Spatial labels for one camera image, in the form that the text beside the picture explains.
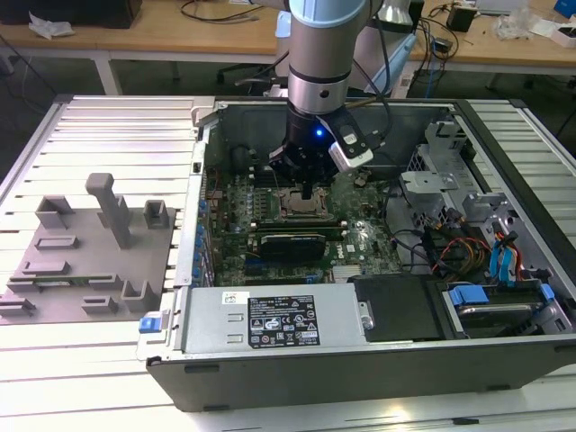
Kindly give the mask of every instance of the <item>power supply label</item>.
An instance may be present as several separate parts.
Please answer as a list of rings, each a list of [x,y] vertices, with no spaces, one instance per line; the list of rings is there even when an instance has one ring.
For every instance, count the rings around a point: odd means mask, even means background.
[[[314,296],[248,299],[248,343],[253,348],[320,345]]]

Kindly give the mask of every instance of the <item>blue plastic tab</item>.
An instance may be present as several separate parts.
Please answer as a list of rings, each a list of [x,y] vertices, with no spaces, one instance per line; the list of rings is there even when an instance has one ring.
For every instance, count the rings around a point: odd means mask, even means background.
[[[490,302],[481,285],[458,285],[448,294],[454,306]]]
[[[547,302],[554,300],[554,291],[552,291],[552,287],[548,283],[540,285],[540,290]]]
[[[507,248],[504,251],[504,256],[502,257],[502,263],[500,264],[499,279],[502,282],[510,282],[510,263],[512,262],[512,249]]]
[[[453,290],[450,290],[448,294],[450,295],[450,300],[452,300],[452,304],[454,306],[460,306],[462,303],[464,303],[462,295],[460,295],[460,292],[458,292],[458,290],[456,290],[455,288]]]
[[[494,249],[492,250],[492,255],[490,255],[490,277],[496,277],[498,274],[498,256],[500,255],[500,249],[498,246],[500,242],[494,243]]]
[[[161,331],[160,330],[161,324],[162,324],[161,318],[152,318],[152,317],[140,318],[138,331],[141,334],[159,333]]]

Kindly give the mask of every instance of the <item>table leg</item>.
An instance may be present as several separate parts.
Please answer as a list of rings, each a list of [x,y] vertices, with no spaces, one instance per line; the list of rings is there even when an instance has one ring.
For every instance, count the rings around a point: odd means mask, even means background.
[[[0,73],[4,76],[14,73],[14,67],[8,56],[0,56]]]
[[[98,69],[104,92],[109,96],[121,95],[120,81],[110,64],[110,60],[108,58],[93,58],[93,61],[96,64],[96,69]]]
[[[410,90],[410,86],[412,84],[412,78],[414,77],[414,73],[418,70],[419,63],[417,61],[409,61],[404,65],[404,69],[400,74],[400,78],[394,87],[392,88],[391,97],[392,99],[406,99],[408,97],[408,91]]]
[[[180,69],[177,61],[170,62],[170,70],[172,71],[172,81],[180,81]]]

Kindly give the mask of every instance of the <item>gray case side panel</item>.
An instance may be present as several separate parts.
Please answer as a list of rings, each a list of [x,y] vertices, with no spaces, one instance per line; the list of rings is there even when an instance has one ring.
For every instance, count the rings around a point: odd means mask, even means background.
[[[0,298],[0,303],[11,302],[14,297],[26,299],[36,309],[30,313],[11,310],[10,316],[0,318],[2,324],[40,324],[52,322],[120,321],[137,320],[146,311],[158,308],[162,296],[164,275],[176,210],[166,209],[168,225],[163,229],[149,229],[143,209],[127,210],[130,213],[130,248],[120,248],[111,229],[105,229],[98,217],[99,210],[75,210],[62,214],[66,229],[38,227],[26,250],[22,262],[13,276],[27,276],[22,270],[25,263],[35,266],[46,263],[68,263],[63,278],[71,276],[116,275],[118,283],[91,283],[90,286],[45,286],[41,289],[25,286],[12,293],[10,290]],[[76,248],[36,248],[40,239],[75,236]],[[123,283],[129,281],[132,290],[123,291]],[[144,283],[148,289],[140,298]],[[91,296],[112,298],[115,307],[102,307],[99,313],[88,313],[84,298]]]
[[[576,346],[538,342],[222,362],[151,359],[147,369],[180,410],[196,412],[517,389],[574,362]]]

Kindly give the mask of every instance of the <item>workbench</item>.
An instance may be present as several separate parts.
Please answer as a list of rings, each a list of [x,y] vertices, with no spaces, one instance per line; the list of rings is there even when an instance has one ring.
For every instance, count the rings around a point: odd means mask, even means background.
[[[444,0],[427,0],[424,15]],[[24,56],[91,59],[107,95],[120,95],[122,89],[112,60],[201,61],[221,63],[272,63],[276,53],[277,11],[263,9],[258,21],[215,25],[197,22],[180,14],[183,2],[144,0],[140,14],[128,30],[74,26],[76,35],[45,40],[27,26],[0,25],[0,33]],[[555,0],[532,0],[535,13],[545,19],[563,19],[553,11]],[[224,0],[200,4],[201,16],[225,16],[248,9]],[[436,17],[446,22],[447,13]],[[458,33],[460,49],[445,65],[446,70],[535,75],[576,74],[576,53],[556,43],[534,36],[531,40],[500,41],[493,34],[495,17],[476,18],[467,33]],[[435,25],[434,33],[442,32]],[[404,76],[410,76],[424,55],[423,36],[410,56]],[[12,56],[7,47],[0,56]]]
[[[160,309],[171,304],[194,153],[193,100],[77,96],[54,103],[0,186],[0,293],[39,224],[34,211],[41,197],[64,194],[73,208],[97,208],[83,186],[90,173],[108,172],[129,207],[162,199],[177,210]],[[572,159],[529,110],[505,101],[474,102],[474,109],[569,236]],[[482,155],[475,162],[491,179]],[[561,181],[556,193],[547,193],[551,173]],[[478,432],[576,424],[574,366],[515,391],[186,414],[137,358],[138,327],[136,321],[0,326],[0,430],[439,431],[460,424],[458,430]]]

